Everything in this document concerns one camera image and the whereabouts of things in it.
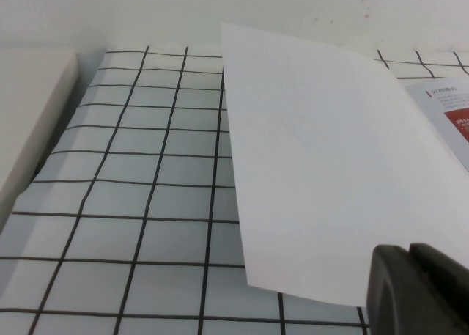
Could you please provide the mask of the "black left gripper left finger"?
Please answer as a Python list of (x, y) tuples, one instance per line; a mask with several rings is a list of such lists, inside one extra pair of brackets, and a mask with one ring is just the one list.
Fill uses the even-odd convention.
[(373, 334), (449, 334), (451, 316), (423, 269), (401, 247), (378, 245), (366, 297)]

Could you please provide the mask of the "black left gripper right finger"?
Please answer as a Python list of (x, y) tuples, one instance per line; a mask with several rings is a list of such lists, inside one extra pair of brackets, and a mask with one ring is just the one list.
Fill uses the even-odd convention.
[(410, 256), (417, 263), (443, 308), (451, 330), (468, 334), (468, 268), (425, 243), (412, 243)]

